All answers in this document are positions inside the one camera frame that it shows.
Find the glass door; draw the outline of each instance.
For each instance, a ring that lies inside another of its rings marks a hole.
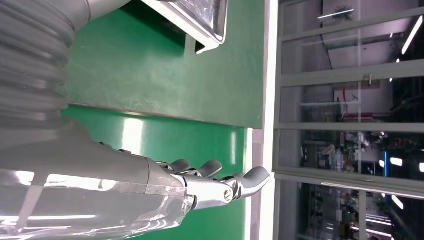
[[[423,239],[423,15],[419,0],[280,3],[274,239]]]

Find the green panel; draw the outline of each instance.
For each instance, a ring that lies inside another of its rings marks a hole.
[[[164,117],[133,116],[79,106],[71,106],[63,114],[82,123],[94,141],[105,142],[115,149],[120,149],[128,142],[138,142],[139,148],[133,145],[127,150],[135,153],[134,150],[139,149],[142,156],[155,161],[187,159],[193,167],[198,168],[209,160],[218,160],[223,165],[218,177],[243,171],[244,128]],[[148,233],[137,239],[242,240],[244,214],[244,201],[236,201],[225,207],[192,211],[180,227]]]
[[[230,0],[225,43],[185,53],[184,35],[141,1],[90,22],[66,71],[72,103],[261,128],[265,3]]]

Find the screw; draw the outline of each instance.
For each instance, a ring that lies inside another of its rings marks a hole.
[[[224,199],[225,199],[225,201],[229,202],[231,200],[231,195],[232,195],[231,192],[228,191],[228,190],[226,190],[224,192]]]

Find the metal plate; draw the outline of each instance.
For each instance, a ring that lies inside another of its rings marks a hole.
[[[224,43],[228,0],[180,0],[170,5],[217,43]]]

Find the ceiling light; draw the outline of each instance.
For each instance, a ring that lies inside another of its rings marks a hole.
[[[350,13],[350,12],[353,12],[353,11],[355,11],[355,9],[350,9],[350,10],[346,10],[346,11],[341,11],[341,12],[336,12],[336,13],[320,16],[320,17],[318,17],[318,19],[324,19],[324,18],[336,16],[336,15],[339,15],[339,14],[346,14],[346,13]]]
[[[379,215],[372,215],[372,214],[367,214],[366,216],[367,216],[367,217],[368,217],[368,216],[377,217],[377,218],[380,218],[380,219],[387,219],[387,218],[388,218],[388,217],[386,217],[386,216],[379,216]]]
[[[423,16],[420,16],[418,21],[416,22],[415,26],[412,29],[411,34],[409,35],[408,39],[405,42],[405,45],[402,48],[402,55],[405,55],[405,53],[407,52],[409,46],[412,43],[412,40],[415,37],[415,34],[417,34],[418,29],[421,27],[421,25],[423,24]]]
[[[359,230],[359,227],[352,226],[351,229]],[[370,234],[377,234],[377,235],[380,235],[380,236],[389,237],[389,238],[392,237],[391,234],[384,233],[384,232],[381,232],[381,231],[374,231],[374,230],[371,230],[371,229],[367,229],[366,232],[370,233]]]
[[[391,157],[390,162],[391,164],[399,166],[399,167],[402,167],[402,165],[404,164],[404,161],[402,159],[396,158],[396,157]]]
[[[404,204],[401,202],[401,200],[399,200],[399,198],[397,196],[392,195],[391,199],[400,209],[402,209],[402,210],[404,209]]]
[[[386,222],[389,222],[389,223],[391,223],[392,221],[391,220],[389,220],[389,219],[382,219],[381,217],[373,217],[373,216],[366,216],[366,218],[367,219],[377,219],[377,220],[379,220],[379,221],[386,221]]]
[[[377,221],[377,220],[372,220],[372,219],[367,219],[367,222],[370,223],[376,223],[376,224],[383,224],[383,225],[387,225],[387,226],[391,226],[391,223],[385,222],[385,221]]]

